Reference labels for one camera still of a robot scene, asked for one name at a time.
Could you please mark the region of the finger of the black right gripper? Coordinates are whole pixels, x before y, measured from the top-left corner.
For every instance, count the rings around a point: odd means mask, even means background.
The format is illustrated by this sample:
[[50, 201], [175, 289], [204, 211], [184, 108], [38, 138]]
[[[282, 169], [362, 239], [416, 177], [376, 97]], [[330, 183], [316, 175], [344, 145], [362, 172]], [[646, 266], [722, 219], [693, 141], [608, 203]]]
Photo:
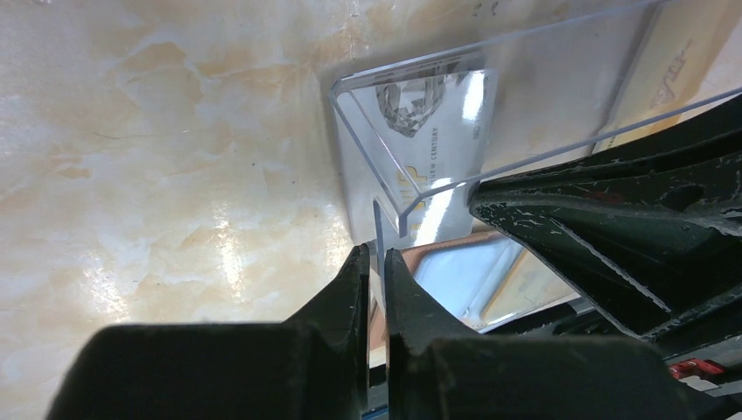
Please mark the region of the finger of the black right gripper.
[[482, 183], [469, 209], [623, 333], [653, 340], [741, 299], [741, 100]]

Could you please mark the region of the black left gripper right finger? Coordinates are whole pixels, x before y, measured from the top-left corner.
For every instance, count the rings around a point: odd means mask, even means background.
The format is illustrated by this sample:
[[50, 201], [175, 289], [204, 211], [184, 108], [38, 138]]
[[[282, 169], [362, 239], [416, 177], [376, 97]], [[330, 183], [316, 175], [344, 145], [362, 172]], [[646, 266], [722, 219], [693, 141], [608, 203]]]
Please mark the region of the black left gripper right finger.
[[384, 262], [393, 419], [687, 419], [658, 355], [625, 338], [483, 335]]

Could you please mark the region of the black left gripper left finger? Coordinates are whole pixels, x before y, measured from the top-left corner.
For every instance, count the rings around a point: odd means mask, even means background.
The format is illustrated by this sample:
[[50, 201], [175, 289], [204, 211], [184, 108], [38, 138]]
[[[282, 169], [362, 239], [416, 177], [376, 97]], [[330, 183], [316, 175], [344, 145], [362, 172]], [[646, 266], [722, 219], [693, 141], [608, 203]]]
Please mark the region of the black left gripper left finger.
[[80, 350], [51, 419], [357, 419], [368, 404], [370, 256], [279, 323], [112, 325]]

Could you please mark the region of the clear acrylic card box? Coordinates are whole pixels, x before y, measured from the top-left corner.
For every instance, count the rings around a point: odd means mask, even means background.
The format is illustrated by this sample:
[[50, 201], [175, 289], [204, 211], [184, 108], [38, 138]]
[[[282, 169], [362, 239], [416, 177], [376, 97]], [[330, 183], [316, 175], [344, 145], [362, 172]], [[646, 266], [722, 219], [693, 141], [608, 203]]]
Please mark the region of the clear acrylic card box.
[[[461, 181], [468, 195], [486, 179], [555, 165], [595, 152], [625, 76], [657, 9], [668, 1], [613, 3], [608, 10], [563, 22], [381, 60], [339, 77], [328, 99], [384, 81], [494, 69], [499, 74], [495, 108], [479, 174]], [[375, 223], [366, 241], [379, 253], [395, 248], [386, 222]]]

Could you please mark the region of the brown leather card holder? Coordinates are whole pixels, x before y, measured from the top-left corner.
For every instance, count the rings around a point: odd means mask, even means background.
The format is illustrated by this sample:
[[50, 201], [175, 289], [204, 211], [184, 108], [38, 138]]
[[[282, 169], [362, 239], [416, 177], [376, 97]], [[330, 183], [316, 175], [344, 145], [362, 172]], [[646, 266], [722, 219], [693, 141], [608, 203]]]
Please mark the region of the brown leather card holder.
[[493, 230], [467, 236], [393, 239], [416, 282], [451, 315], [478, 333], [487, 304], [525, 249]]

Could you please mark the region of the silver VIP card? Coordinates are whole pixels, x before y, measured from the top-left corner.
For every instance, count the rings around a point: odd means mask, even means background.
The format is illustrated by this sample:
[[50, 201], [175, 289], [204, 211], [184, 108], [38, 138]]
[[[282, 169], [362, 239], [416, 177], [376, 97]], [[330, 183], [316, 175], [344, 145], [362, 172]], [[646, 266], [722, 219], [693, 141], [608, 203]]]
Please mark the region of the silver VIP card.
[[336, 95], [334, 116], [350, 232], [407, 248], [467, 236], [473, 218], [460, 183], [480, 173], [499, 74], [468, 70], [384, 81]]

